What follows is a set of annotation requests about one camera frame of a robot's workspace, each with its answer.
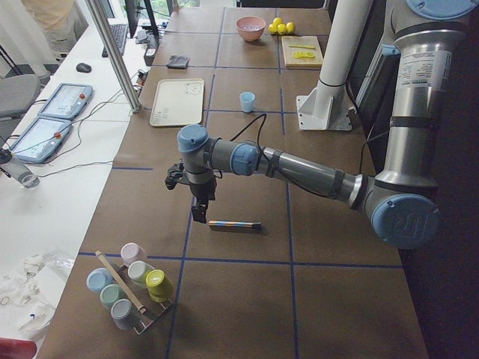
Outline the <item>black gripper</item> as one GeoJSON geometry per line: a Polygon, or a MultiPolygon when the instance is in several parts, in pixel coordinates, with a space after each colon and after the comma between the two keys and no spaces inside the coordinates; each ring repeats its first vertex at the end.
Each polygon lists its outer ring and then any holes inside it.
{"type": "Polygon", "coordinates": [[[190,183],[189,187],[197,201],[197,203],[192,206],[193,221],[206,224],[209,202],[216,199],[216,178],[212,178],[200,184],[190,183]]]}

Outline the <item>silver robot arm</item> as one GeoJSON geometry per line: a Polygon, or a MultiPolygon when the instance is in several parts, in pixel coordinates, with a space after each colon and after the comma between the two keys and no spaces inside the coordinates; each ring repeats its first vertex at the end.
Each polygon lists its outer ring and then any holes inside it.
{"type": "Polygon", "coordinates": [[[430,169],[453,51],[466,37],[476,1],[389,1],[383,37],[400,63],[383,170],[374,177],[346,174],[262,147],[211,138],[198,125],[177,135],[182,159],[168,170],[166,187],[190,187],[195,221],[205,222],[215,198],[216,171],[264,174],[363,211],[375,233],[400,249],[430,241],[439,226],[436,181],[430,169]]]}

